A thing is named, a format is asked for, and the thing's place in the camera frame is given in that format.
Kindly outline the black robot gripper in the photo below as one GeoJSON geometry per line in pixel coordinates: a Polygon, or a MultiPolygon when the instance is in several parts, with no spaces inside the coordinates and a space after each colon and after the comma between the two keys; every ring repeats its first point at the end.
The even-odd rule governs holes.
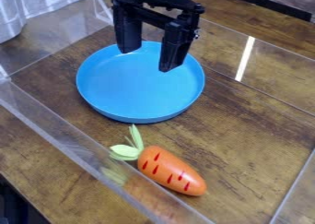
{"type": "Polygon", "coordinates": [[[204,6],[193,0],[112,0],[117,48],[129,53],[141,47],[141,24],[163,29],[159,70],[183,64],[197,32],[204,6]]]}

